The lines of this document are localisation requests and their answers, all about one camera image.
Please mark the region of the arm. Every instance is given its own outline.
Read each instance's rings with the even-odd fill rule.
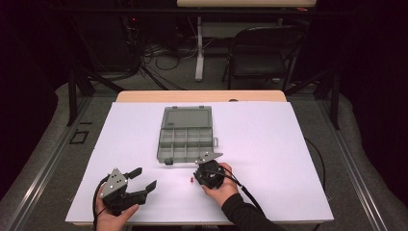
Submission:
[[[231,176],[232,168],[227,164],[219,164],[227,169],[226,174]],[[265,218],[252,204],[245,203],[238,192],[238,187],[231,179],[224,178],[223,184],[216,190],[202,186],[205,194],[212,197],[227,218],[235,223],[241,231],[249,230],[283,230],[272,221]]]
[[[222,205],[222,212],[241,231],[284,230],[262,215],[252,204],[245,203],[239,193],[231,195]]]

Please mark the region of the hand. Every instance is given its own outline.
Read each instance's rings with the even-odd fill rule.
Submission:
[[[125,210],[120,216],[113,216],[110,211],[105,209],[103,200],[99,197],[102,193],[103,186],[99,189],[98,196],[96,196],[96,214],[98,216],[98,222],[96,225],[97,231],[121,231],[126,221],[138,210],[139,205],[133,205],[129,209]]]
[[[225,174],[231,176],[232,168],[225,163],[219,163],[221,167],[224,167]],[[210,190],[207,186],[201,186],[208,196],[212,197],[219,207],[222,207],[224,202],[233,194],[238,193],[237,184],[231,179],[225,177],[224,182],[218,189]]]

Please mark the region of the gray plastic box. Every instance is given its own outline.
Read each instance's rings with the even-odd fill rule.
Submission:
[[[211,107],[165,108],[157,151],[160,163],[193,163],[213,152]]]

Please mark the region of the black sleeve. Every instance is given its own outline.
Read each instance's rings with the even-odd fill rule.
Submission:
[[[252,204],[245,203],[239,193],[231,195],[222,205],[222,212],[240,231],[284,230],[265,218]]]

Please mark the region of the cable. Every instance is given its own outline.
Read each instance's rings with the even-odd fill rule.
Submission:
[[[164,80],[165,82],[167,82],[169,85],[171,85],[171,86],[174,87],[175,89],[178,89],[178,90],[186,90],[186,89],[183,89],[183,88],[181,88],[180,86],[174,84],[173,82],[167,80],[166,78],[164,78],[162,75],[160,75],[160,74],[159,74],[156,70],[154,70],[152,67],[147,66],[147,68],[149,68],[150,70],[152,70],[152,71],[155,73],[155,74],[153,74],[153,73],[150,72],[152,75],[154,75],[155,77],[158,77],[158,78]]]
[[[140,68],[144,71],[144,73],[146,73],[162,90],[168,90],[168,88],[166,88],[166,86],[164,86],[162,83],[160,83],[160,81],[158,79],[156,79],[156,77],[150,73],[150,71],[144,66],[141,65]]]
[[[185,58],[183,58],[183,59],[188,59],[188,58],[194,57],[194,56],[195,56],[195,53],[197,53],[197,51],[198,51],[198,36],[197,36],[197,33],[195,32],[194,27],[193,27],[193,26],[192,26],[192,24],[191,24],[191,20],[190,20],[190,18],[189,18],[189,17],[187,17],[187,19],[189,20],[191,30],[192,30],[192,32],[194,33],[194,38],[195,38],[195,49],[194,49],[194,53],[192,53],[190,56],[185,57]]]
[[[212,174],[218,174],[218,175],[224,176],[224,177],[232,180],[234,183],[236,183],[238,186],[241,187],[241,190],[246,194],[246,196],[248,196],[248,198],[252,201],[252,203],[259,210],[259,212],[261,212],[262,215],[265,215],[265,213],[262,210],[261,206],[259,205],[258,201],[256,201],[255,197],[249,192],[249,190],[238,181],[237,177],[235,177],[235,175],[231,171],[229,171],[228,169],[225,169],[225,170],[228,171],[231,174],[232,177],[225,174],[225,173],[221,173],[221,172],[217,172],[217,171],[205,170],[205,172],[209,172],[209,173],[212,173]]]
[[[105,210],[106,210],[106,207],[103,208],[103,210],[101,210],[101,212],[99,212],[96,216],[99,217],[99,215],[101,215]]]
[[[314,143],[312,143],[312,142],[311,142],[309,139],[307,139],[306,137],[303,137],[303,138],[304,138],[304,140],[305,140],[306,142],[308,142],[309,144],[311,144],[311,145],[315,148],[315,150],[318,152],[318,155],[319,155],[319,158],[320,158],[320,162],[321,162],[321,168],[323,169],[323,175],[322,175],[322,177],[321,177],[321,178],[322,178],[322,179],[321,179],[321,181],[322,181],[321,186],[323,187],[324,193],[326,193],[326,167],[325,167],[325,165],[324,165],[323,156],[321,155],[319,149],[315,146]],[[319,228],[320,228],[320,223],[315,226],[315,228],[313,229],[313,231],[316,231],[316,230],[318,230]]]
[[[156,67],[157,68],[159,68],[160,70],[172,70],[172,69],[174,69],[175,67],[177,67],[177,65],[180,63],[180,57],[177,55],[177,54],[173,54],[173,53],[169,53],[169,54],[172,54],[172,55],[174,55],[175,56],[175,58],[176,58],[176,60],[177,60],[177,63],[175,64],[175,66],[172,66],[172,67],[170,67],[170,68],[162,68],[162,67],[159,67],[159,64],[158,64],[158,58],[159,57],[161,57],[161,56],[158,56],[158,57],[156,57],[156,60],[155,60],[155,65],[156,65]]]
[[[93,201],[92,201],[92,213],[93,213],[93,230],[96,231],[96,226],[98,223],[98,215],[96,214],[96,196],[98,195],[99,189],[101,188],[101,186],[108,181],[110,175],[107,175],[105,178],[103,178],[98,186],[96,187],[95,193],[93,194]]]

